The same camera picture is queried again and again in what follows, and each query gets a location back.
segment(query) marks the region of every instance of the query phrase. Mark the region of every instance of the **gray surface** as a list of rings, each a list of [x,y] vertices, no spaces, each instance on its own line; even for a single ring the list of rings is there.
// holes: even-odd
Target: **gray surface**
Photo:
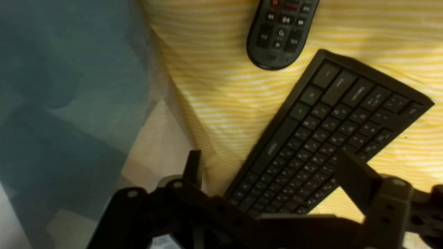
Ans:
[[[117,189],[149,109],[147,34],[138,2],[2,2],[0,183],[52,249],[57,212],[98,221]]]

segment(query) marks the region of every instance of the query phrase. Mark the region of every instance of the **remote control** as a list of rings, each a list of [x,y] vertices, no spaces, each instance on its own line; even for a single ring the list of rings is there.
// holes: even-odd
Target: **remote control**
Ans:
[[[261,0],[248,35],[248,56],[264,70],[291,66],[302,53],[320,0]]]

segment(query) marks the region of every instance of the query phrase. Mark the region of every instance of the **black keyboard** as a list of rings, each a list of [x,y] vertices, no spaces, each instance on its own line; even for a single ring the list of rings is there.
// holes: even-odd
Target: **black keyboard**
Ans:
[[[338,151],[369,161],[433,106],[369,66],[320,50],[226,198],[254,218],[307,215],[340,186]]]

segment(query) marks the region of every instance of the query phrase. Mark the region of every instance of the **black metal bracket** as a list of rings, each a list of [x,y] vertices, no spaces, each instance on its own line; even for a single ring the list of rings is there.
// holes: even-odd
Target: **black metal bracket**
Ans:
[[[143,189],[118,192],[91,241],[91,249],[146,249],[164,234],[183,248],[404,248],[405,232],[428,246],[443,246],[443,187],[431,196],[398,178],[379,176],[354,156],[340,161],[338,180],[366,215],[363,225],[336,216],[279,215],[253,219],[219,197],[201,190],[199,157],[189,158],[183,179],[172,179],[153,194]]]

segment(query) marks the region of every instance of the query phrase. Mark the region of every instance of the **striped cloth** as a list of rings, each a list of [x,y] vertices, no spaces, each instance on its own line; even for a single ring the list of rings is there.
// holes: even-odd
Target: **striped cloth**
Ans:
[[[370,164],[430,192],[443,182],[443,2],[323,0],[308,45],[278,73],[253,66],[246,42],[255,0],[145,0],[211,194],[224,194],[319,49],[355,57],[437,106]],[[355,221],[343,190],[316,208]]]

